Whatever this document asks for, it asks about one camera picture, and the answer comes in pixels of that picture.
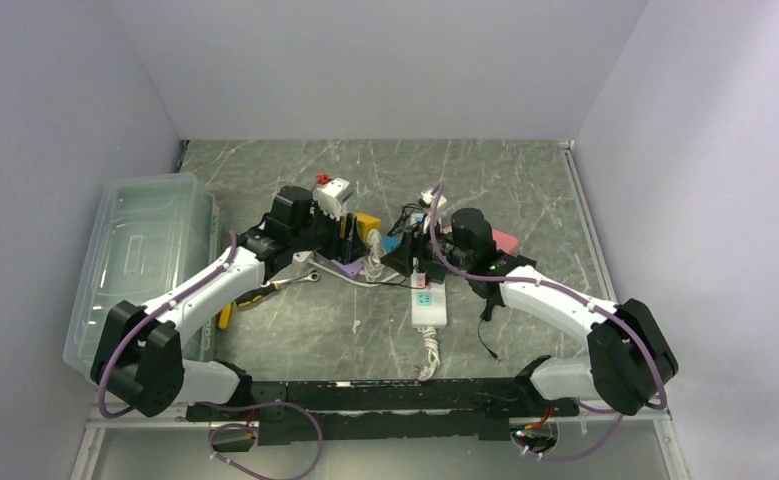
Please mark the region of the blue cube socket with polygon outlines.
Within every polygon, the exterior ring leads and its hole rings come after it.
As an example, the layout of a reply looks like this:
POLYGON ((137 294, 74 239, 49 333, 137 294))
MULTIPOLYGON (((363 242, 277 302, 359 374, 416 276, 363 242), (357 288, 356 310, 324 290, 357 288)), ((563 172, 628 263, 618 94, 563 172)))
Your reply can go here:
POLYGON ((395 251, 399 245, 401 240, 396 237, 384 237, 382 239, 382 247, 384 249, 385 254, 389 254, 393 251, 395 251))

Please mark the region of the yellow cube socket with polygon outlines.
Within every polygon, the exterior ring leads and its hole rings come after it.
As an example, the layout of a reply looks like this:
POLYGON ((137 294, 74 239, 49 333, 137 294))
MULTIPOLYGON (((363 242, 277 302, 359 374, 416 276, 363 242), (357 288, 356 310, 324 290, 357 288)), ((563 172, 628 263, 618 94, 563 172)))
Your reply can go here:
POLYGON ((366 249, 369 248, 369 234, 372 231, 380 232, 382 221, 380 218, 363 212, 355 213, 357 236, 366 249))

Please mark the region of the white long power strip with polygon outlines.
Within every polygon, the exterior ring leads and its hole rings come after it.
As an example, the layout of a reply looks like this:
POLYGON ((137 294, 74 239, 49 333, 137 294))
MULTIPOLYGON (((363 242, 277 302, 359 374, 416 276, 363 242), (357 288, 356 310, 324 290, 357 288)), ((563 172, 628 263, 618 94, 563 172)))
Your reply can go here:
POLYGON ((410 292, 412 326, 416 329, 445 328, 448 312, 444 285, 428 279, 423 260, 414 258, 413 266, 409 277, 409 285, 413 288, 410 292))

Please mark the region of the pink triangular power strip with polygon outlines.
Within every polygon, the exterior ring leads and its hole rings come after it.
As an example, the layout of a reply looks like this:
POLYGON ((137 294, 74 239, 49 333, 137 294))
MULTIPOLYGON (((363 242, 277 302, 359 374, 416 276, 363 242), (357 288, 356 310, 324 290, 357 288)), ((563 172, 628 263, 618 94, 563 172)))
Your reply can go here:
POLYGON ((515 254, 519 250, 519 240, 517 237, 505 233, 498 229, 492 230, 492 238, 498 250, 507 254, 515 254))

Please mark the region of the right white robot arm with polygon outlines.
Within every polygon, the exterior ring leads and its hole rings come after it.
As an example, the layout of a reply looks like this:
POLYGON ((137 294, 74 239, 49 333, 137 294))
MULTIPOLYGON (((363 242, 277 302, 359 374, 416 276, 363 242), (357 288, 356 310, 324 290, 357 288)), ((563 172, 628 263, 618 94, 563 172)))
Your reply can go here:
POLYGON ((398 241, 381 257, 388 268, 435 282, 456 274, 485 300, 483 321, 497 307, 521 311, 585 348, 581 357, 540 356, 516 375, 525 413, 539 415, 561 399, 601 401, 625 416, 666 408, 665 385, 679 365, 645 303, 595 298, 546 277, 474 208, 456 211, 448 228, 431 227, 423 211, 404 214, 388 234, 398 241))

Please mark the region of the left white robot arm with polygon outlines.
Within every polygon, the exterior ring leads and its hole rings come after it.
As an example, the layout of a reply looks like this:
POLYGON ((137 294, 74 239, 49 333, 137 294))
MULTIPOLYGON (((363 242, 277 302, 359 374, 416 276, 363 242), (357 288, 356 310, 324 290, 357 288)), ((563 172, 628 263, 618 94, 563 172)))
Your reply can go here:
POLYGON ((269 284, 296 254, 342 241, 356 225, 347 210, 352 194, 341 178, 310 189, 284 186, 257 225, 232 233, 225 252, 189 280, 141 305, 116 304, 90 371, 101 416, 155 417, 173 403, 192 403, 229 420, 244 417, 254 402, 251 376, 228 362, 187 360, 183 347, 238 297, 269 284))

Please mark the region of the purple flat box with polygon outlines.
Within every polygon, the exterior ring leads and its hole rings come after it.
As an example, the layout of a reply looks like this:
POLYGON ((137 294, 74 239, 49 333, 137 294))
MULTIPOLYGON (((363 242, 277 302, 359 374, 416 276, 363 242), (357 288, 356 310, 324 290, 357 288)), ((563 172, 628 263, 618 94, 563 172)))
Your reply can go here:
POLYGON ((356 279, 363 271, 364 259, 360 258, 348 264, 343 264, 336 260, 331 260, 330 264, 343 275, 351 279, 356 279))

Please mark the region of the silver ratchet wrench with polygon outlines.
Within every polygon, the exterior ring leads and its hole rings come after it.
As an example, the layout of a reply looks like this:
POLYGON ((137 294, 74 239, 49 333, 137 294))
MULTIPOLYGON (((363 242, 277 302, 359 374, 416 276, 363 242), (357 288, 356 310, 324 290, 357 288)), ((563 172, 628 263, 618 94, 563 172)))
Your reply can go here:
POLYGON ((321 276, 318 270, 311 269, 308 272, 296 277, 293 282, 294 283, 303 283, 303 282, 318 282, 320 280, 321 276))

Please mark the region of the black yellow screwdriver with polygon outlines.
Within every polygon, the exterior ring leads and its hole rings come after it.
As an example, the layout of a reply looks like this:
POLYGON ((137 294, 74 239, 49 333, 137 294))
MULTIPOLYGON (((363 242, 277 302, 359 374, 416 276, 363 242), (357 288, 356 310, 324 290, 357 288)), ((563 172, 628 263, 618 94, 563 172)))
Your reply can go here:
POLYGON ((264 297, 267 297, 279 291, 283 286, 286 286, 291 282, 292 282, 291 279, 286 279, 286 280, 278 280, 278 281, 265 283, 237 297, 234 300, 234 304, 237 307, 246 307, 248 305, 256 303, 257 301, 263 299, 264 297))

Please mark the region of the yellow black small tool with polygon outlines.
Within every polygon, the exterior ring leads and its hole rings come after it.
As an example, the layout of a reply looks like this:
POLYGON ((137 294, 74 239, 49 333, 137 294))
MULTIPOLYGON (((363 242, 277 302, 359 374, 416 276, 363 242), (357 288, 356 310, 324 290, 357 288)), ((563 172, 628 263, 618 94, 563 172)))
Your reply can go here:
POLYGON ((226 330, 229 327, 232 312, 234 309, 233 303, 228 303, 220 312, 217 320, 217 328, 219 330, 226 330))

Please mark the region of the clear plastic storage bin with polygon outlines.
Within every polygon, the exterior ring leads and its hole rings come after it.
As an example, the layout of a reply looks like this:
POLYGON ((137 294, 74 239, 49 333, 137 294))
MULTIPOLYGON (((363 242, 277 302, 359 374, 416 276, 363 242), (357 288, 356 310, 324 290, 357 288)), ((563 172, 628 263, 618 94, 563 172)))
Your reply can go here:
POLYGON ((102 194, 63 359, 90 375, 109 310, 181 285, 221 252, 219 207, 191 173, 113 181, 102 194))

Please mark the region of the black base frame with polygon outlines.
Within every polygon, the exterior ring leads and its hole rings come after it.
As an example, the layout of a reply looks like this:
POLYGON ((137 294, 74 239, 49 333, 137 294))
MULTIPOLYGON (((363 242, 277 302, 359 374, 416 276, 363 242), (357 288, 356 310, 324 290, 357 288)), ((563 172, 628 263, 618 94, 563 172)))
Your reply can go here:
POLYGON ((522 419, 575 417, 576 403, 545 400, 529 383, 513 378, 342 381, 256 381, 228 411, 191 405, 190 422, 250 419, 245 406, 262 404, 253 416, 262 446, 326 440, 474 437, 506 441, 522 419))

